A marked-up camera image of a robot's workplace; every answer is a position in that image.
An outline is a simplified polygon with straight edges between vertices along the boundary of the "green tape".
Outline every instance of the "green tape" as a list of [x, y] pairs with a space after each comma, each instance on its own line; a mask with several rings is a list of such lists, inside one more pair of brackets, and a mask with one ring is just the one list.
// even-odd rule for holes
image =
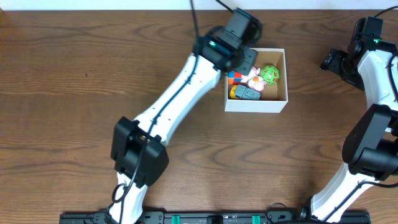
[[180, 216], [172, 215], [172, 224], [180, 224]]
[[261, 222], [259, 215], [253, 215], [251, 217], [251, 220], [252, 220], [252, 224], [260, 224], [260, 222]]

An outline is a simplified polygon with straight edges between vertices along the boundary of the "brown wooden surface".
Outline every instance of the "brown wooden surface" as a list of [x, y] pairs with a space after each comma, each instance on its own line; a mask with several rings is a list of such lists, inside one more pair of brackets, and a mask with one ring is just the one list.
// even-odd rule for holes
[[[346, 49], [354, 22], [375, 11], [253, 11], [256, 47], [286, 51], [281, 114], [225, 113], [223, 82], [175, 132], [170, 164], [145, 205], [181, 210], [298, 207], [337, 171], [365, 94], [319, 65]], [[201, 34], [226, 11], [198, 12]], [[383, 39], [398, 42], [398, 12]], [[188, 11], [4, 12], [0, 18], [0, 223], [57, 223], [107, 207], [116, 185], [113, 127], [168, 87], [193, 44]], [[388, 183], [396, 182], [391, 177]], [[351, 208], [398, 219], [398, 190], [371, 188]]]

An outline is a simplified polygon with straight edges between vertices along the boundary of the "green toy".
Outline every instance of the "green toy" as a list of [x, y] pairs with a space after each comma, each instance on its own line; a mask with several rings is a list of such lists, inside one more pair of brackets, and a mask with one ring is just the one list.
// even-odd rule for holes
[[260, 76], [268, 85], [276, 84], [279, 79], [279, 70], [273, 65], [267, 65], [261, 69]]

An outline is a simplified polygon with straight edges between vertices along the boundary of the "box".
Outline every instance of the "box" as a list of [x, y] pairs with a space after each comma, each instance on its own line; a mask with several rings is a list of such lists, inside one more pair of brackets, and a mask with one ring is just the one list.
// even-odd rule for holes
[[261, 92], [260, 100], [234, 100], [229, 97], [228, 85], [225, 78], [224, 103], [225, 111], [280, 113], [287, 104], [287, 80], [284, 49], [254, 49], [259, 52], [254, 66], [264, 67], [275, 65], [279, 70], [279, 80], [275, 85], [266, 85]]

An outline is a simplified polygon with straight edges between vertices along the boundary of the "white wall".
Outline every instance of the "white wall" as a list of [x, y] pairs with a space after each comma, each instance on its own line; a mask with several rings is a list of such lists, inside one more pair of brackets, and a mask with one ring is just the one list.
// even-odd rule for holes
[[[224, 0], [242, 9], [385, 9], [398, 0]], [[196, 9], [223, 9], [215, 0], [194, 0]], [[3, 10], [189, 9], [189, 0], [0, 0]]]

